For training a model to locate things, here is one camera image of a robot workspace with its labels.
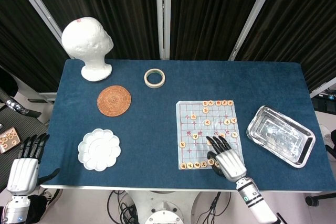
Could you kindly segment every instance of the brown rattan coaster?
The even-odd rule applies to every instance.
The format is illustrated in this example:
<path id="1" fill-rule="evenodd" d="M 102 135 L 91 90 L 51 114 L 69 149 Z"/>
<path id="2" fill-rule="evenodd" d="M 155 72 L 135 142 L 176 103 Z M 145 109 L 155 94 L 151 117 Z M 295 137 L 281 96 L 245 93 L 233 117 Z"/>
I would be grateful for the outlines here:
<path id="1" fill-rule="evenodd" d="M 131 94 L 122 86 L 109 86 L 100 92 L 97 99 L 99 111 L 107 116 L 123 114 L 131 105 Z"/>

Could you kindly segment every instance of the mannequin head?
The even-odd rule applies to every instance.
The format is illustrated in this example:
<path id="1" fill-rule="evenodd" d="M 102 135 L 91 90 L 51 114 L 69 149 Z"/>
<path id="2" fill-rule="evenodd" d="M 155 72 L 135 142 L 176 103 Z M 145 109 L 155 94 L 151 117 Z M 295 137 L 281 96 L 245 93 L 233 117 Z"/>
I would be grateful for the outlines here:
<path id="1" fill-rule="evenodd" d="M 89 81 L 105 79 L 112 71 L 105 55 L 113 48 L 111 37 L 92 17 L 72 21 L 63 31 L 62 45 L 76 59 L 84 61 L 82 76 Z"/>

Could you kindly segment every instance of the silver metal tray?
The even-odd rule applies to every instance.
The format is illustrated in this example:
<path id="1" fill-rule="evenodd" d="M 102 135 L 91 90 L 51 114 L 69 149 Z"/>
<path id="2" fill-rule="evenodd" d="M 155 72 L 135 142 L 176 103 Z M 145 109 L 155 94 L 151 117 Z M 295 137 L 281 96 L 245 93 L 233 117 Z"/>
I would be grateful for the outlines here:
<path id="1" fill-rule="evenodd" d="M 293 119 L 262 106 L 247 128 L 247 136 L 291 166 L 302 168 L 315 143 L 315 135 Z"/>

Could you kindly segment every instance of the blue table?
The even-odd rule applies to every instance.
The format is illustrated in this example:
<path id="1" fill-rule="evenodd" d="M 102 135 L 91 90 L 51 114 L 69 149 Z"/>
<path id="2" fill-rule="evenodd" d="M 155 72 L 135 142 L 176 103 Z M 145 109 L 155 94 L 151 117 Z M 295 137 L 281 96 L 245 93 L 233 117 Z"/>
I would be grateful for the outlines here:
<path id="1" fill-rule="evenodd" d="M 61 171 L 44 187 L 90 186 L 147 189 L 232 190 L 235 184 L 211 169 L 179 170 L 175 104 L 186 100 L 234 100 L 247 175 L 261 190 L 335 190 L 307 86 L 297 63 L 231 61 L 109 60 L 112 75 L 89 82 L 80 73 L 83 62 L 68 60 L 57 92 L 40 175 Z M 148 88 L 144 73 L 162 69 L 166 83 Z M 124 86 L 132 95 L 125 114 L 110 118 L 97 108 L 106 87 Z M 246 129 L 256 111 L 268 105 L 306 126 L 316 143 L 304 168 L 296 169 L 252 142 Z M 86 170 L 77 160 L 77 146 L 96 128 L 111 129 L 120 138 L 117 163 L 104 170 Z"/>

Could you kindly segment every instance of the chinese chess board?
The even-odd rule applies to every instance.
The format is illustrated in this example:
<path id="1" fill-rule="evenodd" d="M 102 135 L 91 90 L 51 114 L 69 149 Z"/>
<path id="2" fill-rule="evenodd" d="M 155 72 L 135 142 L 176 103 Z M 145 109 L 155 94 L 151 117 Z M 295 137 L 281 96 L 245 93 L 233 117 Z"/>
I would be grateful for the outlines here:
<path id="1" fill-rule="evenodd" d="M 216 152 L 206 136 L 223 136 L 244 162 L 232 100 L 179 101 L 176 117 L 179 169 L 211 168 L 213 160 L 208 161 L 206 155 L 208 151 Z"/>

